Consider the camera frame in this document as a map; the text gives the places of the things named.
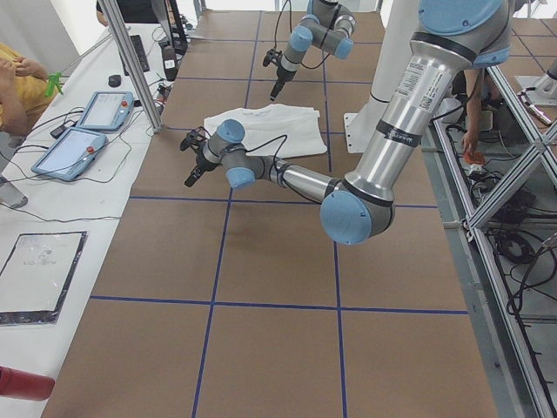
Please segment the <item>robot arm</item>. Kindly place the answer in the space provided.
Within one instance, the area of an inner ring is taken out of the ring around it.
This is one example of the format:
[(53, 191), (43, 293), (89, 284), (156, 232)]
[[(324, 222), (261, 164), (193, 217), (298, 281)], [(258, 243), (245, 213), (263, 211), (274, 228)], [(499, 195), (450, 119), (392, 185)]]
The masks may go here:
[(214, 133), (197, 128), (181, 142), (196, 164), (185, 184), (222, 167), (234, 189), (260, 179), (318, 202), (327, 235), (355, 245), (384, 232), (393, 222), (393, 186), (438, 110), (454, 77), (507, 60), (511, 1), (422, 1), (418, 25), (410, 37), (410, 57), (357, 165), (334, 179), (293, 165), (277, 155), (259, 156), (245, 148), (245, 128), (223, 121)]
[(353, 13), (338, 1), (309, 1), (306, 14), (292, 30), (284, 51), (277, 45), (268, 50), (263, 66), (277, 67), (277, 80), (270, 93), (274, 101), (287, 82), (294, 79), (305, 54), (314, 46), (328, 56), (346, 59), (353, 47), (352, 34), (356, 30)]

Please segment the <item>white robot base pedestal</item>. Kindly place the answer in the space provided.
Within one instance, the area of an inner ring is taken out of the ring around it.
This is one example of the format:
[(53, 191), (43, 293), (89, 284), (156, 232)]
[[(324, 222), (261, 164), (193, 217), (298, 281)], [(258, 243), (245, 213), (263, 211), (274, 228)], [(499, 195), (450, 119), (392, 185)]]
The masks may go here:
[(411, 59), (410, 39), (419, 22), (418, 6), (418, 0), (393, 0), (389, 14), (381, 16), (386, 32), (369, 99), (359, 112), (344, 115), (346, 146), (350, 153), (366, 150)]

